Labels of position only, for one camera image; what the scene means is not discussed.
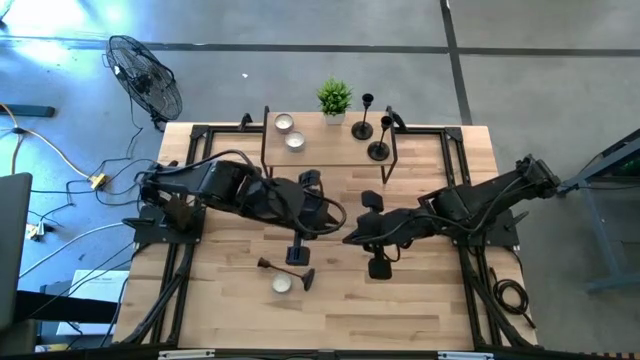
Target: electric fan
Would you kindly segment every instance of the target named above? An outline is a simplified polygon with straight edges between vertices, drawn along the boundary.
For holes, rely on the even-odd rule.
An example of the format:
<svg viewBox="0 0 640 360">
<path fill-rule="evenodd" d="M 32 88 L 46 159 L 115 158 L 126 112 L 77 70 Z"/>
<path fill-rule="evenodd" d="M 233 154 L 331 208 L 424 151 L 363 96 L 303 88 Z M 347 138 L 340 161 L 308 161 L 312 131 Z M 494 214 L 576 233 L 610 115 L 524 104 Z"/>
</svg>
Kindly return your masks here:
<svg viewBox="0 0 640 360">
<path fill-rule="evenodd" d="M 107 61 L 129 96 L 151 115 L 156 129 L 182 112 L 182 98 L 173 71 L 139 41 L 124 35 L 109 38 Z"/>
</svg>

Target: wood grain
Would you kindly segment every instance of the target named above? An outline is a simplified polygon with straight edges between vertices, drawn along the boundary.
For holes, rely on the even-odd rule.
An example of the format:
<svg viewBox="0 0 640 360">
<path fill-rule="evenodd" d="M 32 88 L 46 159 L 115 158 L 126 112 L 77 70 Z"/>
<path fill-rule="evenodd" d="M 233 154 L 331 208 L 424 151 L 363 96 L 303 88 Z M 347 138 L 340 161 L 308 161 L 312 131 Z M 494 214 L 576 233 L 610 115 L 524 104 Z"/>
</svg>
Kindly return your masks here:
<svg viewBox="0 0 640 360">
<path fill-rule="evenodd" d="M 347 112 L 344 123 L 327 125 L 321 112 L 290 112 L 293 117 L 293 131 L 305 137 L 305 148 L 301 152 L 287 150 L 285 135 L 280 134 L 274 120 L 281 113 L 271 112 L 267 116 L 264 162 L 267 166 L 380 166 L 390 165 L 393 154 L 384 161 L 371 160 L 367 147 L 379 141 L 382 135 L 380 119 L 387 113 L 372 111 L 367 114 L 367 122 L 373 127 L 373 136 L 368 140 L 357 140 L 351 135 L 351 126 L 362 121 L 364 112 Z M 383 140 L 391 146 L 391 132 L 387 131 Z"/>
<path fill-rule="evenodd" d="M 167 126 L 159 155 L 161 162 L 174 159 L 183 162 L 191 125 Z M 472 181 L 479 183 L 496 176 L 488 129 L 482 126 L 462 129 Z M 256 134 L 218 134 L 213 152 L 240 149 L 258 164 L 260 141 L 260 135 Z M 196 249 L 189 282 L 180 346 L 471 349 L 458 255 L 447 238 L 437 236 L 414 242 L 402 252 L 402 260 L 393 264 L 394 277 L 390 281 L 369 279 L 366 270 L 369 254 L 359 247 L 340 243 L 355 228 L 357 216 L 365 212 L 360 205 L 361 191 L 380 192 L 386 210 L 392 210 L 415 207 L 418 196 L 446 185 L 439 142 L 435 138 L 399 135 L 398 149 L 403 155 L 386 186 L 381 184 L 378 168 L 318 167 L 326 195 L 344 204 L 349 218 L 337 233 L 308 243 L 311 266 L 316 268 L 316 279 L 309 292 L 294 279 L 290 293 L 276 294 L 271 290 L 275 273 L 256 268 L 261 256 L 284 266 L 292 231 L 207 210 L 203 241 Z M 240 160 L 235 156 L 229 158 Z M 295 179 L 304 170 L 282 168 L 276 175 Z M 131 333 L 157 297 L 166 251 L 166 245 L 156 244 L 134 259 L 116 339 Z M 487 249 L 487 258 L 498 277 L 522 283 L 512 254 Z M 305 268 L 292 270 L 303 272 Z M 512 295 L 507 294 L 507 301 Z M 165 318 L 164 336 L 169 331 L 172 306 L 173 302 Z M 479 312 L 488 339 L 482 306 Z M 507 317 L 526 339 L 535 343 L 535 333 L 522 317 Z"/>
</svg>

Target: white pot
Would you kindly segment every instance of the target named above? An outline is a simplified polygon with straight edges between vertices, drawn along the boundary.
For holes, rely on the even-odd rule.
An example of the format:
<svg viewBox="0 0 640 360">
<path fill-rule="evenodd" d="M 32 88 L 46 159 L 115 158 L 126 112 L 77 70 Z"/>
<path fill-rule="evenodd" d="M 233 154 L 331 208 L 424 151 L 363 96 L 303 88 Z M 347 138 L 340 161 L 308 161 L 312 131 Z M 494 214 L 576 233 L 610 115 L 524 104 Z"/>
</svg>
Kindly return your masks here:
<svg viewBox="0 0 640 360">
<path fill-rule="evenodd" d="M 344 122 L 346 114 L 338 114 L 338 115 L 327 115 L 324 114 L 324 120 L 327 122 L 327 125 L 340 125 Z"/>
</svg>

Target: gray floor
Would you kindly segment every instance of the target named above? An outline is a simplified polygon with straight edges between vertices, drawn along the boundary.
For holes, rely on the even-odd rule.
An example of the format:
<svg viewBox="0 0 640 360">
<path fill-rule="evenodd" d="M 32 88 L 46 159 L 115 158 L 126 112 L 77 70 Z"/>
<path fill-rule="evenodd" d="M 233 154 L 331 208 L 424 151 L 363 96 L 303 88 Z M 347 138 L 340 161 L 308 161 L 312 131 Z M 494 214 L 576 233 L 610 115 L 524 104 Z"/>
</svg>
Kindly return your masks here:
<svg viewBox="0 0 640 360">
<path fill-rule="evenodd" d="M 8 35 L 0 38 L 0 100 L 55 106 L 55 118 L 20 118 L 20 124 L 45 134 L 86 171 L 104 158 L 123 155 L 134 133 L 129 99 L 103 67 L 103 52 L 75 50 L 73 42 L 65 41 L 16 43 L 6 36 L 104 40 L 124 33 L 143 41 L 187 44 L 447 44 L 437 0 L 53 3 L 16 0 L 7 15 Z M 450 7 L 459 46 L 640 47 L 640 3 L 632 0 L 451 0 Z M 265 104 L 274 110 L 313 111 L 314 89 L 336 75 L 356 94 L 373 93 L 377 110 L 391 104 L 409 123 L 461 122 L 445 54 L 155 54 L 176 73 L 184 101 L 179 121 L 237 121 L 244 112 L 259 118 Z M 593 154 L 638 127 L 638 57 L 462 56 L 461 62 L 473 123 L 490 127 L 501 171 L 533 153 L 567 178 Z M 154 158 L 161 135 L 139 107 L 134 110 L 135 121 L 145 126 L 135 158 Z M 0 140 L 2 173 L 8 172 L 14 141 L 13 135 Z M 123 165 L 108 169 L 113 173 Z M 78 178 L 37 139 L 25 141 L 17 168 L 34 174 L 37 189 L 61 190 L 66 181 Z M 133 166 L 113 188 L 128 187 L 141 168 L 144 164 Z M 64 228 L 42 243 L 25 244 L 23 269 L 74 235 L 135 214 L 135 206 L 107 208 L 93 195 L 73 200 L 75 208 L 53 215 Z M 517 206 L 531 213 L 519 233 L 540 343 L 570 351 L 640 351 L 640 291 L 584 292 L 585 283 L 606 269 L 581 200 L 571 194 L 564 200 Z M 34 194 L 31 209 L 43 213 L 65 202 L 65 195 Z M 130 235 L 119 228 L 85 238 L 21 279 L 20 288 L 37 289 L 71 278 L 75 269 L 92 268 L 130 241 Z"/>
</svg>

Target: black candlestick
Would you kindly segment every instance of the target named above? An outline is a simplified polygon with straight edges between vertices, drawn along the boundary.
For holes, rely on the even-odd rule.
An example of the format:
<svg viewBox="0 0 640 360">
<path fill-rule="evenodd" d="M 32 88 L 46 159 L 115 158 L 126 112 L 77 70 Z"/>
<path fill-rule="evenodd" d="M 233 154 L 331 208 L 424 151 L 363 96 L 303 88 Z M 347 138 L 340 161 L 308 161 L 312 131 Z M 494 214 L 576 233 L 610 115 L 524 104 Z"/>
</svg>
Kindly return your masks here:
<svg viewBox="0 0 640 360">
<path fill-rule="evenodd" d="M 389 157 L 389 145 L 382 142 L 382 139 L 384 139 L 384 133 L 386 133 L 393 124 L 393 119 L 389 116 L 383 116 L 380 123 L 382 125 L 382 136 L 380 136 L 380 141 L 372 142 L 367 148 L 367 154 L 369 154 L 369 157 L 376 161 L 383 161 Z"/>
<path fill-rule="evenodd" d="M 362 95 L 362 105 L 364 105 L 364 117 L 362 122 L 358 122 L 353 124 L 351 127 L 351 135 L 358 140 L 367 140 L 373 135 L 373 127 L 371 124 L 367 124 L 367 110 L 369 110 L 369 106 L 373 102 L 373 95 L 364 94 Z"/>
<path fill-rule="evenodd" d="M 316 275 L 316 269 L 314 269 L 314 268 L 309 269 L 309 271 L 304 273 L 304 275 L 298 275 L 298 274 L 296 274 L 294 272 L 291 272 L 291 271 L 288 271 L 288 270 L 285 270 L 285 269 L 281 269 L 281 268 L 279 268 L 277 266 L 274 266 L 273 264 L 271 264 L 271 262 L 269 260 L 267 260 L 265 258 L 260 258 L 258 260 L 258 267 L 265 268 L 265 269 L 274 268 L 274 269 L 276 269 L 278 271 L 282 271 L 282 272 L 287 273 L 289 275 L 292 275 L 292 276 L 295 276 L 297 278 L 300 278 L 300 280 L 302 280 L 302 284 L 304 285 L 304 291 L 309 291 L 309 289 L 311 289 L 311 285 L 313 285 L 313 278 Z"/>
</svg>

